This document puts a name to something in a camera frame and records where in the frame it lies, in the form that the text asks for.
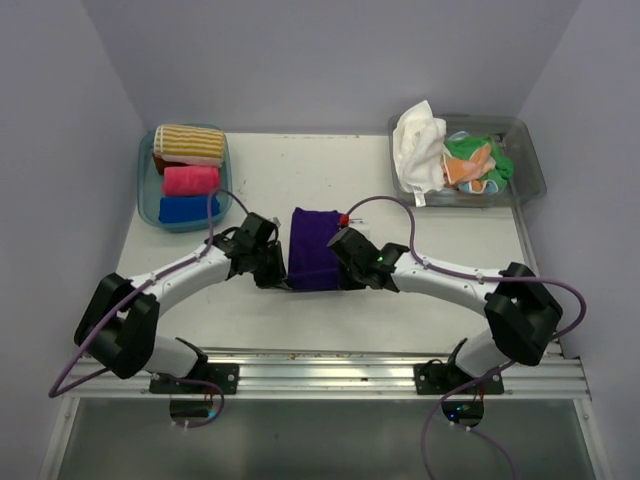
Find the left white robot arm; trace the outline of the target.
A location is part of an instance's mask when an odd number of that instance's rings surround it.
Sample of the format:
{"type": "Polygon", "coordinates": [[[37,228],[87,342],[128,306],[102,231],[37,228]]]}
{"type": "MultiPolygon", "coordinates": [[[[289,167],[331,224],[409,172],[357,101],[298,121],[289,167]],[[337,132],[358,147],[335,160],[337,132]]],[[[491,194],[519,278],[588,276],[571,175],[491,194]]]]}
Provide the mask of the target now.
{"type": "Polygon", "coordinates": [[[191,254],[133,278],[104,277],[74,334],[75,344],[120,379],[146,371],[185,392],[213,380],[208,357],[192,343],[157,333],[170,309],[210,286],[248,274],[261,289],[284,284],[278,225],[256,213],[207,239],[191,254]]]}

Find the purple towel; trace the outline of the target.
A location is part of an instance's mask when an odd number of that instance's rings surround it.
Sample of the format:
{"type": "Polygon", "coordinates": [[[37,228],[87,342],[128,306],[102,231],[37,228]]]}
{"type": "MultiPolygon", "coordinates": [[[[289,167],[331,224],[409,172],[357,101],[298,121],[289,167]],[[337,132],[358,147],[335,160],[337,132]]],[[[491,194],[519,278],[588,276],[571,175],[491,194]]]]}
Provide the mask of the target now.
{"type": "Polygon", "coordinates": [[[298,292],[338,290],[339,260],[327,244],[339,230],[338,211],[297,207],[291,219],[288,283],[298,292]]]}

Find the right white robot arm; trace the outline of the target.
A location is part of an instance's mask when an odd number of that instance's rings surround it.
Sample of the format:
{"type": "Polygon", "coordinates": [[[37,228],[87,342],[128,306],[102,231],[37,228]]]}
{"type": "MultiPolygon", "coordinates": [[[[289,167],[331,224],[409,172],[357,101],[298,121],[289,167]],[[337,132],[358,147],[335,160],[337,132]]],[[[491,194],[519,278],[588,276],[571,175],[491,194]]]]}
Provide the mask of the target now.
{"type": "Polygon", "coordinates": [[[436,392],[468,392],[482,376],[510,362],[539,365],[563,316],[559,303],[523,264],[451,275],[427,257],[415,258],[407,246],[387,243],[377,248],[351,227],[336,233],[328,248],[357,284],[427,295],[487,320],[488,327],[461,340],[445,362],[431,361],[416,369],[417,378],[436,392]]]}

